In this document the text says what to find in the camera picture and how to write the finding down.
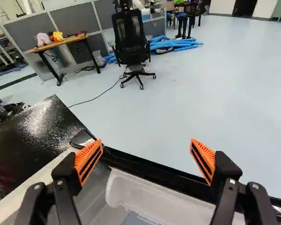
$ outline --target chair base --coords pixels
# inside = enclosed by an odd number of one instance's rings
[[[146,73],[144,68],[141,69],[141,71],[132,71],[132,72],[124,72],[123,76],[126,78],[127,76],[129,76],[126,80],[122,81],[120,84],[121,88],[124,88],[124,83],[130,81],[132,78],[136,77],[137,80],[140,83],[140,89],[144,90],[144,84],[141,81],[140,75],[142,76],[153,76],[153,79],[156,79],[156,74],[155,73]]]

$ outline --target black mesh office chair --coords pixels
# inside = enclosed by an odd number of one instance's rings
[[[131,71],[124,72],[124,77],[129,77],[121,82],[120,87],[124,88],[124,83],[136,77],[140,89],[143,90],[140,75],[153,76],[156,79],[155,73],[146,73],[141,64],[147,59],[151,62],[150,43],[144,33],[141,11],[129,10],[129,7],[122,9],[121,12],[112,15],[115,43],[109,42],[109,45],[114,50],[118,65],[127,65]]]

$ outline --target black table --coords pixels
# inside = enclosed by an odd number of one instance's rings
[[[53,95],[0,124],[0,200],[69,147],[85,126]]]

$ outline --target table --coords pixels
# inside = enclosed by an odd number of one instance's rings
[[[85,126],[56,95],[1,123],[0,200],[66,151],[82,129]]]
[[[61,74],[60,76],[56,73],[56,71],[54,70],[54,68],[51,66],[51,64],[49,63],[49,61],[47,60],[47,58],[44,56],[44,52],[46,50],[49,50],[49,49],[52,49],[52,48],[55,48],[55,47],[58,47],[60,45],[65,45],[65,44],[69,44],[69,43],[72,43],[72,42],[77,42],[77,41],[83,41],[94,64],[95,64],[95,67],[96,67],[96,70],[97,70],[97,73],[101,73],[100,72],[100,67],[98,66],[96,60],[95,60],[95,57],[92,53],[92,50],[88,44],[88,41],[87,41],[87,38],[88,38],[88,34],[87,33],[84,33],[84,34],[80,34],[80,35],[77,35],[77,36],[70,36],[70,37],[67,37],[65,38],[63,41],[59,41],[59,42],[53,42],[52,44],[50,45],[44,45],[42,47],[35,47],[34,49],[31,49],[29,50],[29,53],[38,53],[39,56],[41,57],[41,59],[43,60],[44,64],[48,67],[48,69],[50,70],[50,72],[55,76],[55,78],[57,79],[57,86],[60,86],[61,83],[62,83],[62,80],[64,78],[64,74]]]

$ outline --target yellow object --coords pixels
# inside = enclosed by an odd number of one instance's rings
[[[62,37],[62,32],[58,32],[58,31],[53,32],[53,37],[54,37],[54,39],[57,39],[58,41],[64,40],[64,38]]]

